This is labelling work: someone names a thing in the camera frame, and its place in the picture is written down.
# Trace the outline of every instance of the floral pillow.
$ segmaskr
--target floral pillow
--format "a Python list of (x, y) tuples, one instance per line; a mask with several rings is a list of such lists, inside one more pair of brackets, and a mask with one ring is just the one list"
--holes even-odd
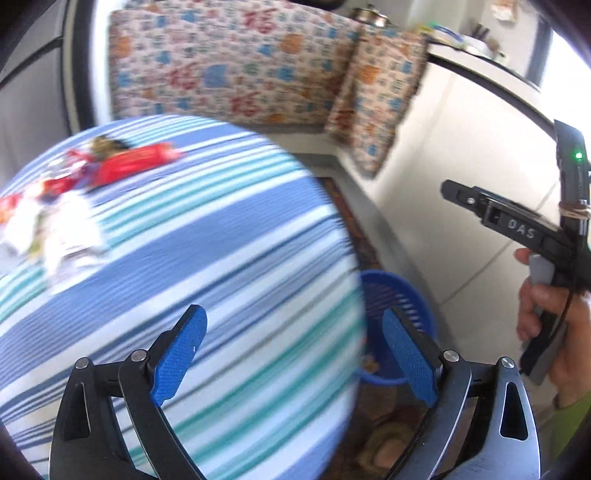
[(360, 171), (376, 175), (427, 63), (427, 38), (365, 27), (326, 131), (347, 142)]
[(360, 28), (280, 0), (136, 0), (111, 17), (113, 111), (322, 127)]

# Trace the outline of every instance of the window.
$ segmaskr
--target window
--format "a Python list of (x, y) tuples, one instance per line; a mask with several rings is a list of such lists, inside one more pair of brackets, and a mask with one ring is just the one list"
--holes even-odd
[(591, 69), (561, 36), (553, 33), (541, 85), (542, 103), (557, 120), (583, 133), (591, 151)]

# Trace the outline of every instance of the blue plastic basket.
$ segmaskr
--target blue plastic basket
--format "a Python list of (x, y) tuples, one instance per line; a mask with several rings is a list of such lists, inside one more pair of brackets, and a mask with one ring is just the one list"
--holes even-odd
[(434, 339), (436, 331), (433, 315), (421, 294), (409, 282), (393, 273), (366, 270), (361, 272), (361, 283), (368, 324), (366, 353), (373, 355), (379, 363), (379, 370), (370, 374), (359, 368), (359, 375), (364, 381), (376, 385), (393, 386), (406, 383), (407, 380), (384, 338), (384, 310), (397, 306), (406, 312), (408, 319), (417, 329)]

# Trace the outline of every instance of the white plastic bag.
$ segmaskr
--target white plastic bag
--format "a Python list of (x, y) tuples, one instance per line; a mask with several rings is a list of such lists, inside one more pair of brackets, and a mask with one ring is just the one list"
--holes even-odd
[(105, 263), (99, 228), (81, 192), (60, 195), (48, 207), (43, 229), (43, 264), (52, 293), (81, 282)]

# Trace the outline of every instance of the striped bed sheet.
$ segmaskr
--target striped bed sheet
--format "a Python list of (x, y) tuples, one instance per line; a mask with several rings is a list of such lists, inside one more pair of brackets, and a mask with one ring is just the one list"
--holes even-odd
[[(163, 406), (184, 447), (210, 480), (317, 478), (353, 409), (365, 336), (355, 254), (328, 195), (265, 137), (177, 115), (79, 133), (3, 194), (99, 134), (171, 141), (184, 157), (88, 194), (109, 249), (89, 278), (56, 295), (38, 262), (0, 278), (0, 419), (47, 478), (75, 360), (123, 360), (196, 303), (207, 335)], [(114, 406), (136, 467), (153, 473)]]

